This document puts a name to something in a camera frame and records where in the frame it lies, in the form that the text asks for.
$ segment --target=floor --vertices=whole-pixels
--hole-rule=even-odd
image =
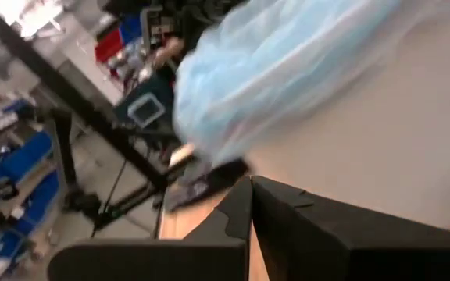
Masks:
[[[96,134],[84,137],[74,145],[74,158],[80,184],[88,192],[95,192],[105,200],[113,187],[123,164],[123,158]],[[112,200],[136,189],[145,183],[145,179],[129,163],[120,177]],[[147,201],[134,209],[127,219],[121,218],[111,226],[96,233],[96,238],[146,238],[155,227],[156,213],[152,210],[152,202]],[[58,246],[38,265],[30,267],[26,272],[17,274],[12,281],[46,281],[46,267],[53,252],[89,239],[92,224],[80,214],[60,215],[54,231],[59,238]]]

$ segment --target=blue plastic bag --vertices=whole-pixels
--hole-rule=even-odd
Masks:
[[[213,165],[362,75],[445,0],[250,0],[178,69],[174,124]]]

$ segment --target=wooden table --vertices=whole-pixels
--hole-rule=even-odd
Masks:
[[[174,165],[185,157],[188,157],[194,148],[192,145],[186,144],[179,150],[175,151],[171,157],[170,164]],[[196,226],[198,226],[213,209],[227,195],[227,191],[211,197],[207,201],[203,201],[193,207],[184,208],[172,214],[162,211],[161,223],[159,227],[160,239],[182,239],[189,234]],[[263,261],[261,250],[259,249],[258,239],[255,230],[252,227],[251,234],[251,251],[249,262],[249,280],[250,281],[268,281],[265,263]]]

